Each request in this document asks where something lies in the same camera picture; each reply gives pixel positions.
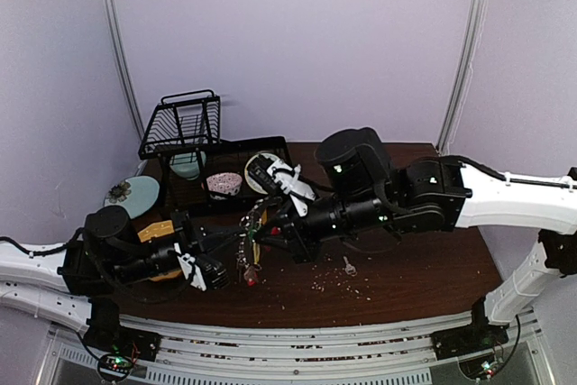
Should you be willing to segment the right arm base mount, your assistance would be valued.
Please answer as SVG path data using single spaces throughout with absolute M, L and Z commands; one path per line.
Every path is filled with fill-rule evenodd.
M 472 305 L 468 325 L 435 331 L 430 335 L 436 359 L 441 361 L 491 349 L 490 355 L 460 362 L 460 370 L 464 376 L 476 382 L 495 378 L 508 366 L 520 342 L 522 326 L 519 313 L 514 318 L 517 335 L 512 349 L 505 355 L 504 344 L 509 341 L 509 325 L 492 325 L 486 315 L 485 297 L 479 298 Z

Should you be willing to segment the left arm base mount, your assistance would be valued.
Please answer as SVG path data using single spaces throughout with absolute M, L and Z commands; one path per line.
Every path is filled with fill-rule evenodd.
M 138 361 L 156 360 L 160 334 L 122 325 L 119 306 L 111 299 L 90 299 L 88 304 L 87 330 L 78 337 L 96 360 L 96 372 L 103 380 L 126 380 L 136 371 Z

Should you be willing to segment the red handled keyring with keys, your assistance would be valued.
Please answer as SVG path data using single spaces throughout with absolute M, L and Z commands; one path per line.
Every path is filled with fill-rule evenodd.
M 239 238 L 238 249 L 235 254 L 236 269 L 239 274 L 239 280 L 243 280 L 248 287 L 258 284 L 258 272 L 260 270 L 256 270 L 252 266 L 252 244 L 247 239 L 247 232 L 250 228 L 256 228 L 258 232 L 265 224 L 252 221 L 252 209 L 241 218 L 239 223 L 240 229 L 244 231 L 244 234 Z

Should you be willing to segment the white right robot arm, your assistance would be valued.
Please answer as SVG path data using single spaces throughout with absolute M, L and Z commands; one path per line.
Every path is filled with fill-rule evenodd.
M 282 206 L 254 235 L 256 243 L 312 261 L 328 240 L 382 228 L 395 236 L 504 225 L 539 235 L 529 254 L 500 286 L 472 308 L 463 343 L 482 349 L 555 278 L 576 272 L 576 177 L 541 178 L 493 170 L 459 156 L 436 156 L 397 168 L 370 127 L 324 139 L 316 162 L 329 180 L 325 195 L 300 167 L 264 153 L 247 175 Z

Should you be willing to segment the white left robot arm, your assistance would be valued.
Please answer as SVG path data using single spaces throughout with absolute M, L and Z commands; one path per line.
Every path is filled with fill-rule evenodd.
M 195 227 L 186 214 L 173 219 L 169 234 L 143 241 L 128 212 L 107 206 L 86 217 L 65 243 L 20 244 L 1 239 L 1 302 L 74 330 L 91 331 L 111 353 L 130 343 L 119 325 L 121 295 L 139 304 L 170 302 L 190 288 L 220 289 L 228 282 L 215 259 L 240 235 L 225 227 Z

